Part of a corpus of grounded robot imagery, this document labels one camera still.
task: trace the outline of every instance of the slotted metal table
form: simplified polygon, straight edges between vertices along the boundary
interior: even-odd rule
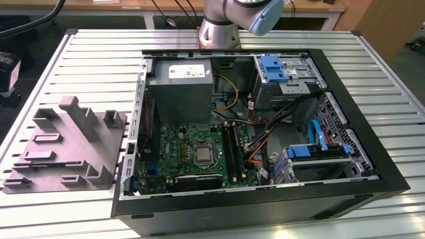
[[[350,32],[313,31],[272,31],[263,37],[241,31],[240,36],[243,48],[324,50],[412,189],[334,220],[181,237],[424,238],[425,109],[364,38]],[[0,147],[0,188],[31,137],[37,107],[60,111],[61,96],[72,95],[95,112],[116,109],[129,114],[141,50],[195,48],[193,30],[68,31]],[[0,191],[0,239],[137,238],[120,220],[109,218],[113,189],[15,195]]]

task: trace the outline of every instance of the white label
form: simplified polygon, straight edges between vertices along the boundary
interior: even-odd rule
[[[296,75],[297,74],[296,70],[285,70],[285,72],[287,72],[288,75]]]
[[[268,172],[264,168],[260,169],[260,174],[263,175],[263,177],[268,178]]]
[[[172,65],[169,67],[169,78],[205,78],[204,65]]]
[[[248,109],[249,109],[251,111],[253,110],[253,105],[255,105],[253,102],[249,101],[249,102],[248,102]]]
[[[276,159],[279,156],[279,153],[273,152],[272,155],[271,155],[271,159]]]
[[[139,6],[123,6],[121,8],[123,9],[140,9]]]

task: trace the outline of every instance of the yellow wire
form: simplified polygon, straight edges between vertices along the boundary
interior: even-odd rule
[[[229,105],[229,106],[225,107],[225,108],[212,110],[212,111],[215,111],[215,112],[217,112],[217,111],[225,111],[227,109],[231,109],[231,108],[236,105],[236,103],[237,103],[239,89],[237,89],[236,85],[233,84],[233,82],[232,82],[227,77],[224,77],[223,75],[213,75],[213,76],[219,76],[219,77],[224,78],[225,81],[228,81],[229,84],[231,84],[231,85],[233,86],[233,88],[235,88],[236,97],[235,97],[235,101],[233,101],[232,105]]]

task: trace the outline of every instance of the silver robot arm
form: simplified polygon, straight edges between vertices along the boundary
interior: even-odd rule
[[[205,0],[200,47],[231,49],[240,45],[237,26],[257,36],[273,28],[284,0]]]

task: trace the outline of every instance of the ram slot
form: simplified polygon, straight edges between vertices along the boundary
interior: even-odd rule
[[[237,174],[236,174],[236,161],[233,159],[235,152],[232,146],[232,137],[231,137],[231,130],[229,125],[224,124],[221,127],[221,138],[223,138],[223,149],[224,149],[224,157],[225,157],[225,165],[227,165],[227,176],[229,182],[237,181]]]
[[[239,179],[245,179],[245,166],[244,166],[244,159],[243,159],[243,152],[241,152],[241,146],[240,146],[240,139],[237,135],[237,127],[233,124],[231,127],[231,134],[232,134],[232,142],[233,142],[233,150],[235,150],[235,155],[233,158],[236,159],[236,165],[237,165],[237,176]]]

